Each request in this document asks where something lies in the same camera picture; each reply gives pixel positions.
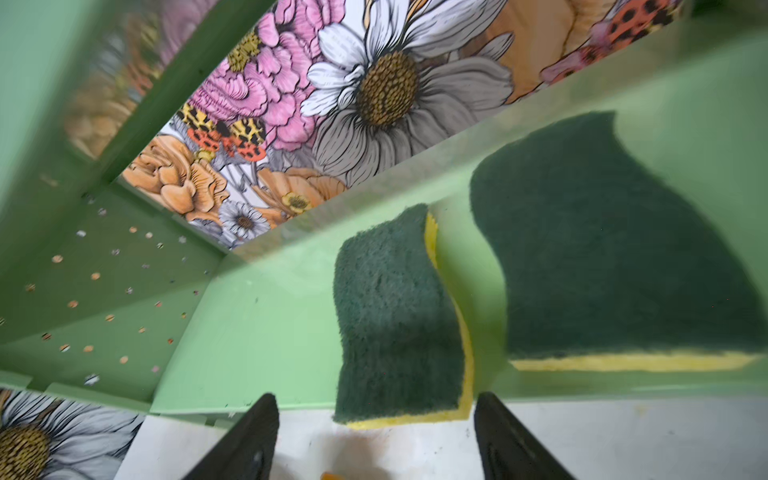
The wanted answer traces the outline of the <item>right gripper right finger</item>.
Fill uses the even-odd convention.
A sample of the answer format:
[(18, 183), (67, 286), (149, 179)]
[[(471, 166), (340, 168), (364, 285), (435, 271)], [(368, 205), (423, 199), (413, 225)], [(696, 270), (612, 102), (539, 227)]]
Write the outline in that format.
[(474, 429), (485, 479), (575, 479), (492, 392), (477, 399)]

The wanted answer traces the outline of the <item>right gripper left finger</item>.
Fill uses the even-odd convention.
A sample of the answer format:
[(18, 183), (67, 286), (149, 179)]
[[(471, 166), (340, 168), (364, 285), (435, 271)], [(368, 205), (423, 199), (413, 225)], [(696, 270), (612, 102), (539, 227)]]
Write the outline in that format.
[(266, 393), (183, 480), (267, 480), (271, 473), (279, 426), (276, 397)]

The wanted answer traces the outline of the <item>dark green scrub sponge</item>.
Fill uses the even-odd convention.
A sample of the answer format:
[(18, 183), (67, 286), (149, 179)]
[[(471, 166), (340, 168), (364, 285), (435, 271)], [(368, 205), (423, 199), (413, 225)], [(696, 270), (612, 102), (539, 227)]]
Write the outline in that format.
[(347, 239), (334, 268), (342, 345), (334, 421), (357, 430), (468, 419), (468, 327), (438, 271), (425, 204)]
[(764, 302), (684, 197), (618, 140), (611, 111), (499, 148), (470, 180), (502, 270), (520, 371), (728, 371), (767, 351)]

